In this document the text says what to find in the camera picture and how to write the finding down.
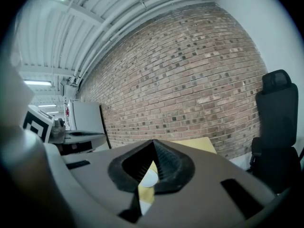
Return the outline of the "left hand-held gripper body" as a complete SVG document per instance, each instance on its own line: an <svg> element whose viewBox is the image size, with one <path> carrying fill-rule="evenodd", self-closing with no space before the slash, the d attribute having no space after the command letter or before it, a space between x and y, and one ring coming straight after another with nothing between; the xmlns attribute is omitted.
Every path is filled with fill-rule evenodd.
<svg viewBox="0 0 304 228"><path fill-rule="evenodd" d="M62 118L56 119L39 107L29 105L23 122L23 129L34 132L43 143L55 145L59 153L61 155L64 154L63 143L66 136L66 128Z"/></svg>

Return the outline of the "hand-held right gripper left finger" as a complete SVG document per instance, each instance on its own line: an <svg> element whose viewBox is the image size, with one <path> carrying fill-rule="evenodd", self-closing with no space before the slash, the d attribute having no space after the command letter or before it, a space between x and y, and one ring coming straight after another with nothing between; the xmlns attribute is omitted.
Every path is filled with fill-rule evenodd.
<svg viewBox="0 0 304 228"><path fill-rule="evenodd" d="M123 169L123 161L152 141L116 149L62 156L46 144L48 165L76 228L155 228L150 209L141 214L138 181Z"/></svg>

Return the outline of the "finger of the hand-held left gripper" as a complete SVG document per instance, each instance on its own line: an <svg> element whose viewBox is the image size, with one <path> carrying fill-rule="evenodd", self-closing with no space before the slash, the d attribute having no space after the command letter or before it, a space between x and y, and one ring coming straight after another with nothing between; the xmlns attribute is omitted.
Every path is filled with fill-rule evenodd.
<svg viewBox="0 0 304 228"><path fill-rule="evenodd" d="M91 152L106 143L104 133L90 131L66 131L62 154Z"/></svg>

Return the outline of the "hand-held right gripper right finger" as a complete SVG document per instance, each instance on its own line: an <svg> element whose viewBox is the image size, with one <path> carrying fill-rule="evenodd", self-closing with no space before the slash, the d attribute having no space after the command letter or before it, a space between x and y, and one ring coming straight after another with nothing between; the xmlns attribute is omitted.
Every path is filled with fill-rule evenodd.
<svg viewBox="0 0 304 228"><path fill-rule="evenodd" d="M225 158L178 143L159 146L185 154L194 164L187 183L175 193L156 193L154 203L137 221L140 228L248 228L275 199L261 181Z"/></svg>

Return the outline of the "white plate with shrimp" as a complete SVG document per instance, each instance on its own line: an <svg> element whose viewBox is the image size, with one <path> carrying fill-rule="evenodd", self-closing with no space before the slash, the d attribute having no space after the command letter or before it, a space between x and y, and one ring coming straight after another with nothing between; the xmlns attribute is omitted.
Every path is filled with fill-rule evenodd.
<svg viewBox="0 0 304 228"><path fill-rule="evenodd" d="M152 170L149 169L143 179L140 182L140 186L143 186L145 188L151 188L158 182L158 174Z"/></svg>

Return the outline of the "grey partition panel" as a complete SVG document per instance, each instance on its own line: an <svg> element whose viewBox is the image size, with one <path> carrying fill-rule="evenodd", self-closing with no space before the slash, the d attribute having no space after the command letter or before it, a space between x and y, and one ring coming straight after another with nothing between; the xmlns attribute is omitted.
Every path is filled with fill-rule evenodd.
<svg viewBox="0 0 304 228"><path fill-rule="evenodd" d="M97 102L73 101L73 106L76 123L75 131L90 131L105 134L100 107ZM96 148L94 151L98 152L109 149L110 146L106 137L106 143Z"/></svg>

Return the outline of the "white appliance with red label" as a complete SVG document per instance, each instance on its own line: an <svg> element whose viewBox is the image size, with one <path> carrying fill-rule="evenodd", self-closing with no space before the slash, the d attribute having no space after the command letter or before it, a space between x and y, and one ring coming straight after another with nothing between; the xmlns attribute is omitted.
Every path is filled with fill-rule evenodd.
<svg viewBox="0 0 304 228"><path fill-rule="evenodd" d="M69 100L65 107L65 117L66 123L69 130L76 130L75 116L74 116L74 106L73 102Z"/></svg>

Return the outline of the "black high-back office chair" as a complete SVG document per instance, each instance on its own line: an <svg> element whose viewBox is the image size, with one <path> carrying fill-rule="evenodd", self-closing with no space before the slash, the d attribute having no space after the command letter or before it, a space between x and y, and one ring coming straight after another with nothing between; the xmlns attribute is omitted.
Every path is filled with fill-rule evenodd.
<svg viewBox="0 0 304 228"><path fill-rule="evenodd" d="M297 135L298 88L286 71L279 69L262 77L256 94L260 136L251 144L252 174L276 194L295 183L301 172L294 147Z"/></svg>

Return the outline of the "bundle of white ceiling pipes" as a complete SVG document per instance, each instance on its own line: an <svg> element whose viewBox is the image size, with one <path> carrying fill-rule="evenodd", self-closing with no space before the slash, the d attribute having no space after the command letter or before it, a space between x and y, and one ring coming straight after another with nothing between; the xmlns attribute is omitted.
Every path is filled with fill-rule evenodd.
<svg viewBox="0 0 304 228"><path fill-rule="evenodd" d="M127 0L101 24L80 55L69 82L78 84L99 55L131 25L167 4L184 0Z"/></svg>

